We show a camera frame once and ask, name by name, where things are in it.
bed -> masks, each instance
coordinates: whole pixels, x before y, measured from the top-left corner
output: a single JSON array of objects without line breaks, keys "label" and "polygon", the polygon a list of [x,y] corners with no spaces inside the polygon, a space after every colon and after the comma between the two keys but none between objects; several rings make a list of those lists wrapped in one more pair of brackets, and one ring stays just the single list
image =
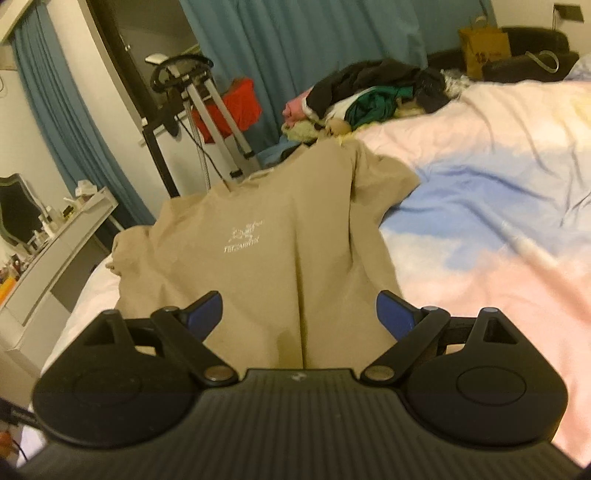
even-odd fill
[{"label": "bed", "polygon": [[[437,113],[357,137],[422,184],[381,233],[404,297],[457,316],[494,305],[563,377],[569,405],[554,443],[591,461],[591,83],[479,84]],[[46,367],[118,299],[93,273]],[[33,455],[42,438],[24,433]]]}]

wall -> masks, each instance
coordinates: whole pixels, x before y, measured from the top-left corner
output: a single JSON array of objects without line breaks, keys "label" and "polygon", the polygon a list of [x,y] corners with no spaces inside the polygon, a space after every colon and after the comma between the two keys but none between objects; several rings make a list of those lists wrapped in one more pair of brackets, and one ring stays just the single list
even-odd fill
[{"label": "wall", "polygon": [[[500,27],[524,25],[526,27],[552,28],[554,0],[492,0],[496,21]],[[581,55],[591,53],[591,0],[577,0],[581,5],[584,24],[562,21],[557,17],[557,28],[569,38],[572,50]]]},{"label": "wall", "polygon": [[[37,127],[17,72],[1,71],[0,176],[20,173],[45,205],[63,208],[69,192]],[[0,240],[0,264],[11,248]]]},{"label": "wall", "polygon": [[[80,3],[79,0],[50,0],[47,6],[74,81],[96,126],[129,181],[157,216],[168,194],[129,112],[129,102],[122,98],[122,85],[116,84],[109,73],[114,69],[112,64],[108,65],[108,55],[86,3],[84,0]],[[202,192],[203,176],[191,139],[183,133],[175,139],[164,132],[158,141],[181,194]],[[218,150],[209,147],[208,152],[222,174],[227,174]]]}]

vanity table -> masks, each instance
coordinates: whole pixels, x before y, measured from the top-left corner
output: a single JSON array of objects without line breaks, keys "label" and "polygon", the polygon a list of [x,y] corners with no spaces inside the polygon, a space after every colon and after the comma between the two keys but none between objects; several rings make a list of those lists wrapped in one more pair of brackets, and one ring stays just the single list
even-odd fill
[{"label": "vanity table", "polygon": [[[92,196],[37,255],[0,305],[0,347],[35,378],[39,377],[73,308],[71,301],[60,298],[56,285],[63,283],[68,267],[77,262],[77,269],[85,273],[82,277],[69,274],[75,280],[67,285],[77,298],[93,266],[84,265],[77,257],[106,220],[121,229],[111,217],[116,207],[117,201],[106,188]],[[107,251],[102,251],[103,258],[107,255]]]}]

paper bag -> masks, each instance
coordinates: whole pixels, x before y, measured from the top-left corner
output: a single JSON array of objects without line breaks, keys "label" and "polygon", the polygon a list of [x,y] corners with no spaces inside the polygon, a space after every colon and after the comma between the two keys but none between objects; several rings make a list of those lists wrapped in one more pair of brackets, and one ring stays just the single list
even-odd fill
[{"label": "paper bag", "polygon": [[466,73],[471,78],[482,78],[482,66],[485,63],[511,57],[509,36],[500,28],[487,25],[462,28],[458,33],[466,60]]}]

printed logo on shirt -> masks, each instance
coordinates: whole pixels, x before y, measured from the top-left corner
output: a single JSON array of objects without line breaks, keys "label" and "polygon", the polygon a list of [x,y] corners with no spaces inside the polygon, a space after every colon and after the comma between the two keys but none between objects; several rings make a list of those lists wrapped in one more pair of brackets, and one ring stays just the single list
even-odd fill
[{"label": "printed logo on shirt", "polygon": [[247,223],[244,229],[233,228],[232,237],[230,240],[228,240],[228,243],[231,245],[224,247],[224,253],[228,254],[231,252],[237,252],[239,250],[256,245],[258,243],[259,236],[254,236],[254,233],[256,227],[261,225],[262,220],[260,222]]}]

